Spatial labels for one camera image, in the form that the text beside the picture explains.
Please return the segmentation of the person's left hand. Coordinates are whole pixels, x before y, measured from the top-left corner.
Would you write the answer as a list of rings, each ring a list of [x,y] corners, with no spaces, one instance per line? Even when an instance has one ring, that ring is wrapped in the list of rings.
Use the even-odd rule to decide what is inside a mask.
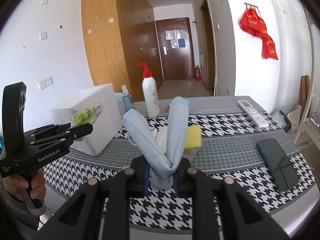
[[[29,183],[19,174],[13,174],[3,179],[6,190],[17,199],[24,201],[19,189],[28,189]],[[32,199],[44,199],[46,196],[46,180],[44,169],[40,168],[31,180],[30,197]]]

